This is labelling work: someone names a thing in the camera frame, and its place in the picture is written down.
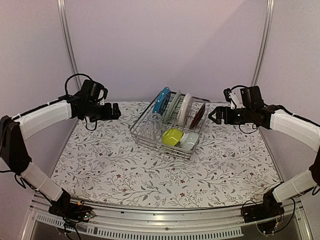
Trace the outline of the white ribbed plate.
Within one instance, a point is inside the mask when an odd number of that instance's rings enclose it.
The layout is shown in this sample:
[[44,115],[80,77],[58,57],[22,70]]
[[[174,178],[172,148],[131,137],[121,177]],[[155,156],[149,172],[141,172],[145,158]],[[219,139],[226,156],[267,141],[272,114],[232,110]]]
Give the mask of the white ribbed plate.
[[193,97],[190,93],[187,93],[182,101],[181,107],[177,115],[177,124],[179,127],[184,127],[187,121],[187,117],[190,114],[193,103]]

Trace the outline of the pale green flower plate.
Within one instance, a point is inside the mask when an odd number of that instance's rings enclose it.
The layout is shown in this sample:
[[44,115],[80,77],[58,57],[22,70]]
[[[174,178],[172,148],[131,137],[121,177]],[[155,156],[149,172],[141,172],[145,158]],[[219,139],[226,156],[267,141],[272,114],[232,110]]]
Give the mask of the pale green flower plate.
[[171,116],[172,116],[177,104],[180,101],[180,97],[181,97],[181,90],[179,89],[176,92],[176,94],[175,94],[173,100],[171,101],[171,103],[169,105],[169,108],[168,108],[168,110],[167,110],[167,112],[166,112],[166,114],[164,116],[164,119],[163,119],[164,123],[167,123],[170,120],[170,118],[171,118]]

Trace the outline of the blue polka dot plate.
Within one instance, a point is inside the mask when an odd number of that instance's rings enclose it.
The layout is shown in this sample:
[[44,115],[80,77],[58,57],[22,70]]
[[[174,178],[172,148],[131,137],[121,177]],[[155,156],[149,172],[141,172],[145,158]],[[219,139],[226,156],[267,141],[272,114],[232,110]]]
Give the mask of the blue polka dot plate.
[[152,112],[160,114],[162,116],[163,113],[165,112],[167,105],[168,105],[170,97],[171,97],[171,90],[169,87],[166,86],[159,93],[159,95],[155,101],[155,105],[153,107]]

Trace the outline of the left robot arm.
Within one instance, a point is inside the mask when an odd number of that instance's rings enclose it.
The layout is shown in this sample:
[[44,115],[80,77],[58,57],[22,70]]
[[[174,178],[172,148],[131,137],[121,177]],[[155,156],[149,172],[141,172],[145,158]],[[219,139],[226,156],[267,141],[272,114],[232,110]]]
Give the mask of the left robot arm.
[[55,202],[55,209],[63,216],[74,213],[74,205],[60,186],[37,167],[28,154],[25,142],[33,135],[62,121],[86,120],[91,123],[117,120],[121,111],[117,103],[106,103],[108,90],[87,77],[74,95],[66,92],[58,99],[14,117],[5,115],[0,120],[0,158],[9,171],[21,177],[36,191]]

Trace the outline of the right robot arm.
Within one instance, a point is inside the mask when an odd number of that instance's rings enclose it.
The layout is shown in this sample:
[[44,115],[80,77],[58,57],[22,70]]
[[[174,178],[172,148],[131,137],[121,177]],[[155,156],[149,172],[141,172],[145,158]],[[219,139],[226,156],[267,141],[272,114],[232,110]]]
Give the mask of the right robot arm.
[[[223,91],[229,106],[217,106],[208,118],[217,125],[254,124],[267,130],[283,133],[320,152],[320,126],[311,120],[289,112],[282,105],[267,105],[261,95],[260,88],[239,85],[241,99],[232,88]],[[305,171],[285,181],[263,196],[264,203],[259,206],[258,213],[262,218],[269,218],[278,210],[278,203],[292,197],[304,195],[320,184],[320,156],[316,155],[313,164]]]

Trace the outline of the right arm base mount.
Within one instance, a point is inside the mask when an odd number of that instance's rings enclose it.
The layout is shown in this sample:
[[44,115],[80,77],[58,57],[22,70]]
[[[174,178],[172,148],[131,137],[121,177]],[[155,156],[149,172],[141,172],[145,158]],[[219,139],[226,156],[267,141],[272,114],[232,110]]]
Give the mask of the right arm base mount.
[[240,210],[245,223],[256,222],[256,227],[263,235],[274,234],[284,219],[284,207],[281,203],[268,206],[264,203],[256,203],[253,200],[246,201]]

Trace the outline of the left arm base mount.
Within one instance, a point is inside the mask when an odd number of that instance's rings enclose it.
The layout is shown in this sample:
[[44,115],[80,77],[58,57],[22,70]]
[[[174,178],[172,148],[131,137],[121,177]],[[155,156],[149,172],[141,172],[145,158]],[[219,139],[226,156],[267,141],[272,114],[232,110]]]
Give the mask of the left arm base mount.
[[75,223],[88,222],[96,214],[92,207],[85,205],[84,200],[78,202],[67,202],[58,205],[58,203],[53,202],[48,212],[52,215],[62,217],[65,220],[72,221]]

